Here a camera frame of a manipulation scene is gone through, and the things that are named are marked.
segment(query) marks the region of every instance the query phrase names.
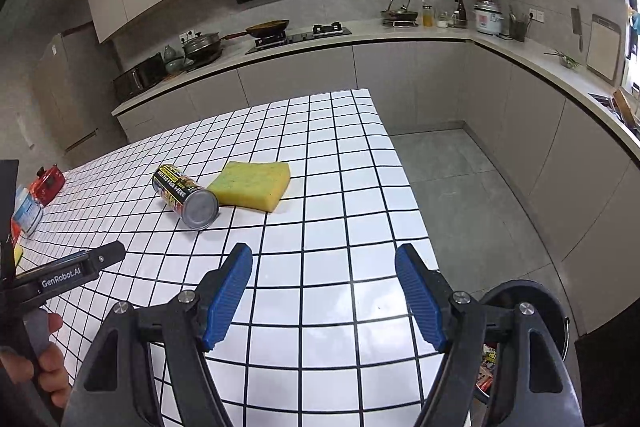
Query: gas stove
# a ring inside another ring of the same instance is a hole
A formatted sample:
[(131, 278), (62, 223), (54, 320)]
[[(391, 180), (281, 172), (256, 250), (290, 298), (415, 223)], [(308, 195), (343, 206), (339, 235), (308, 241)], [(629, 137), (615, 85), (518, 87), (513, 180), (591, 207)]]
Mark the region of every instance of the gas stove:
[(338, 35), (351, 35), (351, 32), (339, 22), (334, 22), (326, 26), (315, 24), (310, 32), (296, 33), (295, 35), (287, 35), (285, 32), (282, 32), (264, 39), (255, 39), (255, 46), (247, 51), (245, 55), (279, 46), (286, 46), (287, 44), (295, 44), (296, 42), (313, 41)]

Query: yellow sponge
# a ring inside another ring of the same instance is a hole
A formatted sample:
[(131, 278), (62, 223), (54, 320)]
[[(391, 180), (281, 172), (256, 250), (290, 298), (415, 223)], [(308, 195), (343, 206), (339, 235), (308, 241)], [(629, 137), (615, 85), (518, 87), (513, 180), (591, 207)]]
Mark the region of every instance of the yellow sponge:
[(273, 212), (289, 186), (289, 164), (229, 162), (207, 190), (220, 204)]

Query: can label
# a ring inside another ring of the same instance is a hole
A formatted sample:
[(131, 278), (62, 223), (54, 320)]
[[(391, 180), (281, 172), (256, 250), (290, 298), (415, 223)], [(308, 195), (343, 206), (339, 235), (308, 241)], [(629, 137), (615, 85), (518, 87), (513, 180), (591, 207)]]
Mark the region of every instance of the can label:
[(151, 178), (151, 185), (169, 207), (182, 217), (184, 202), (194, 192), (202, 190), (195, 181), (169, 163), (161, 165)]

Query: glass jar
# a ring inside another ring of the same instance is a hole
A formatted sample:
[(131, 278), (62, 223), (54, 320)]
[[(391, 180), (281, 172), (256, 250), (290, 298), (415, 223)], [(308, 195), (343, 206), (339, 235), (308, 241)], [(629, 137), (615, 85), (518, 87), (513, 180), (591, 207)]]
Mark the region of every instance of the glass jar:
[(429, 4), (422, 5), (422, 25), (431, 28), (433, 26), (433, 7)]

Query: countertop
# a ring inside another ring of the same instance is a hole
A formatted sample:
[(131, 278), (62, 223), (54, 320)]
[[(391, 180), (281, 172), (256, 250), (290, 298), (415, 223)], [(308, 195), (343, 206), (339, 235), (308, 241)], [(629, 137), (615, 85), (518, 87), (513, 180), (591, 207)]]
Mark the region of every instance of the countertop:
[[(176, 164), (207, 185), (226, 161), (287, 161), (272, 214), (223, 206), (186, 230), (150, 185)], [(409, 182), (365, 89), (252, 107), (144, 139), (66, 174), (20, 269), (121, 241), (126, 259), (47, 307), (72, 377), (121, 299), (164, 303), (216, 269), (236, 242), (254, 270), (207, 363), (234, 425), (412, 425), (441, 355), (408, 315), (394, 252), (412, 243), (437, 268)], [(152, 346), (162, 414), (179, 421), (164, 349)]]
[[(254, 44), (252, 38), (239, 38), (227, 41), (224, 44), (225, 49), (222, 57), (214, 63), (191, 71), (190, 73), (182, 73), (160, 82), (160, 84), (154, 86), (152, 89), (120, 104), (112, 112), (112, 115), (117, 116), (127, 109), (151, 97), (157, 96), (166, 90), (174, 89), (177, 86), (192, 82), (200, 77), (210, 76), (217, 71), (239, 68), (256, 60), (287, 55), (299, 52), (300, 50), (312, 50), (318, 46), (379, 41), (384, 39), (453, 39), (477, 42), (546, 78), (568, 95), (574, 97), (575, 100), (609, 127), (610, 130), (629, 147), (640, 162), (640, 140), (638, 140), (625, 125), (614, 118), (608, 110), (589, 96), (590, 93), (610, 95), (614, 88), (588, 71), (584, 66), (578, 67), (575, 71), (562, 67), (557, 57), (545, 55), (545, 52), (551, 50), (537, 42), (530, 39), (527, 39), (526, 42), (507, 41), (498, 37), (478, 33), (475, 30), (425, 28), (423, 26), (415, 28), (388, 28), (382, 26), (380, 20), (377, 19), (348, 21), (343, 24), (351, 31), (351, 35), (298, 42), (296, 44), (271, 48), (250, 55), (245, 55), (245, 53)], [(299, 28), (292, 29), (289, 32), (299, 33), (308, 30), (309, 28)]]

